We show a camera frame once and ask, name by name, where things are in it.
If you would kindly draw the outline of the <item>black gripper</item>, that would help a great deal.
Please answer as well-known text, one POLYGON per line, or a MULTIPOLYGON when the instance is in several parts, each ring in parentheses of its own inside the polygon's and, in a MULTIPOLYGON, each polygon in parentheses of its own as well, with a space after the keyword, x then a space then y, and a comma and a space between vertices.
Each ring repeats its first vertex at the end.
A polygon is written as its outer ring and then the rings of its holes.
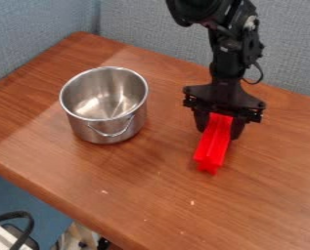
POLYGON ((183 105, 194 112, 199 132, 207 128, 211 113, 234 118, 233 141, 239 138, 246 123, 262 121, 266 103, 245 91, 241 77, 214 75, 210 83, 184 86, 183 93, 183 105))

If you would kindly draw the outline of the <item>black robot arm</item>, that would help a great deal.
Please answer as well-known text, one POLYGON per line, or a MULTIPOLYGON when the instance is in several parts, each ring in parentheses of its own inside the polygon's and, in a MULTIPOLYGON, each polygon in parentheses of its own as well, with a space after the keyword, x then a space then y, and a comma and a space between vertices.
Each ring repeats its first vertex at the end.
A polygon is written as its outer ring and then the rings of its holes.
POLYGON ((261 122, 266 103, 242 85, 246 70, 259 65, 265 44, 259 38, 259 19, 251 0, 166 0, 178 25, 202 25, 209 30, 214 58, 213 81, 183 88, 183 105, 194 112, 196 128, 203 131, 214 113, 233 118, 231 138, 245 126, 261 122))

